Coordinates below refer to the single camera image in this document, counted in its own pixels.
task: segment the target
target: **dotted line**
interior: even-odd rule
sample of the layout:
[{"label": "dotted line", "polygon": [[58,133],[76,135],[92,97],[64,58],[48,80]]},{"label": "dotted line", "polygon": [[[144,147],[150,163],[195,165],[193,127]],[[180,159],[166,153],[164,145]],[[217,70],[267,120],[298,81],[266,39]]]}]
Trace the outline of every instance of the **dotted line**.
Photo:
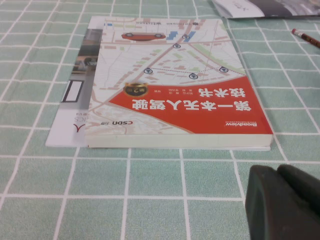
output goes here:
[{"label": "dotted line", "polygon": [[195,74],[201,73],[201,72],[206,72],[206,71],[209,71],[209,70],[212,70],[212,69],[219,69],[219,68],[221,68],[221,67],[218,66],[218,67],[214,67],[214,68],[210,68],[210,69],[206,69],[206,70],[202,70],[202,71],[197,71],[197,72],[195,72]]},{"label": "dotted line", "polygon": [[237,71],[233,71],[233,70],[231,70],[231,69],[229,69],[229,71],[234,72],[234,73],[237,73],[237,74],[241,74],[241,75],[243,75],[243,76],[246,76],[246,74],[243,74],[243,73],[237,72]]},{"label": "dotted line", "polygon": [[168,69],[154,68],[154,67],[150,68],[150,69],[157,69],[157,70],[164,70],[164,71],[171,71],[171,72],[185,73],[185,74],[193,74],[193,72],[190,72],[190,71],[176,71],[176,70],[168,70]]}]

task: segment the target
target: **green checkered tablecloth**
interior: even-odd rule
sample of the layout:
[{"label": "green checkered tablecloth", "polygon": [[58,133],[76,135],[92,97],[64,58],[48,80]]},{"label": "green checkered tablecloth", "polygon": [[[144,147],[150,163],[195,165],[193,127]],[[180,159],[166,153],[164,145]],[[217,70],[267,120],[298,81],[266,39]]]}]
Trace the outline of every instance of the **green checkered tablecloth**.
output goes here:
[{"label": "green checkered tablecloth", "polygon": [[0,240],[244,240],[250,166],[320,177],[319,18],[224,20],[271,151],[45,147],[91,16],[218,18],[210,0],[0,0]]}]

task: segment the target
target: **broadview logo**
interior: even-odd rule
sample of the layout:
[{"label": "broadview logo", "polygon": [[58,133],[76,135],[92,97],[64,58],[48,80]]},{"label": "broadview logo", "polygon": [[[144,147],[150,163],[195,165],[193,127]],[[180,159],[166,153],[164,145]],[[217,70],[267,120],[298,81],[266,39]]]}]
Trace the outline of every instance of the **broadview logo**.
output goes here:
[{"label": "broadview logo", "polygon": [[235,126],[235,127],[243,127],[243,126],[252,126],[256,127],[257,123],[256,122],[226,122],[226,126]]}]

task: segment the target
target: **red car illustration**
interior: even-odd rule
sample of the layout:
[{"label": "red car illustration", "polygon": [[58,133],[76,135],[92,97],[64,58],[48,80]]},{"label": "red car illustration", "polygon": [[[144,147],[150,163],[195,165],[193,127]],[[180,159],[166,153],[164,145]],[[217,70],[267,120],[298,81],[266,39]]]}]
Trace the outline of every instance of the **red car illustration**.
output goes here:
[{"label": "red car illustration", "polygon": [[129,39],[132,41],[151,41],[155,39],[165,39],[166,35],[164,33],[140,33],[140,32],[135,32],[135,33],[125,33],[121,35],[123,39]]}]

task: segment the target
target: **book cover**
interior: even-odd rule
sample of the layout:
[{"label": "book cover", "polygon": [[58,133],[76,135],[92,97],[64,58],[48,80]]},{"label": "book cover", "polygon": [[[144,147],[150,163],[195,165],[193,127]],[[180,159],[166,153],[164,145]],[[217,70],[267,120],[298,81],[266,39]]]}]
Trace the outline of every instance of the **book cover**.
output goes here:
[{"label": "book cover", "polygon": [[[220,19],[106,18],[89,147],[128,147],[120,136],[237,134],[272,131]],[[107,141],[114,136],[120,144]]]}]

